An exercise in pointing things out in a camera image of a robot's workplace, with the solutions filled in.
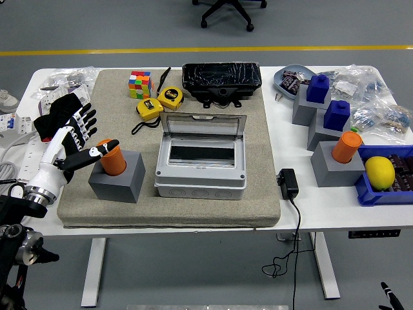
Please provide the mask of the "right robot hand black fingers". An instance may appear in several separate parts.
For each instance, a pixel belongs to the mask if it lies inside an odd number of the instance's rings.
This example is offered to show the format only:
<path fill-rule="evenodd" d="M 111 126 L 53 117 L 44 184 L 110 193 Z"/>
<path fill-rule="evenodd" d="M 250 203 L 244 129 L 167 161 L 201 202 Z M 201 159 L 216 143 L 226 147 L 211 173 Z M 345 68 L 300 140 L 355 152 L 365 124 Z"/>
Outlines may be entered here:
<path fill-rule="evenodd" d="M 397 298 L 397 296 L 392 292 L 391 288 L 385 283 L 381 282 L 381 287 L 385 292 L 386 297 L 390 302 L 390 307 L 385 305 L 379 305 L 379 309 L 381 310 L 404 310 L 401 302 Z"/>

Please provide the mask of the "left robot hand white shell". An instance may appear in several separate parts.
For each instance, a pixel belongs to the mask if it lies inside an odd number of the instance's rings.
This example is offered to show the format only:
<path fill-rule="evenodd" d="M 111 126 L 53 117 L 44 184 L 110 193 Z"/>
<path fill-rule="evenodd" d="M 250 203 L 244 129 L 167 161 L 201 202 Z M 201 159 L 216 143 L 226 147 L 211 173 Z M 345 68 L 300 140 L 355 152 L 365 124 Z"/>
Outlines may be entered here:
<path fill-rule="evenodd" d="M 91 107 L 89 103 L 81 107 L 56 130 L 39 162 L 37 174 L 25 185 L 24 199 L 53 204 L 76 170 L 99 161 L 119 145 L 118 140 L 111 139 L 103 145 L 85 148 L 87 140 L 97 132 L 96 110 Z"/>

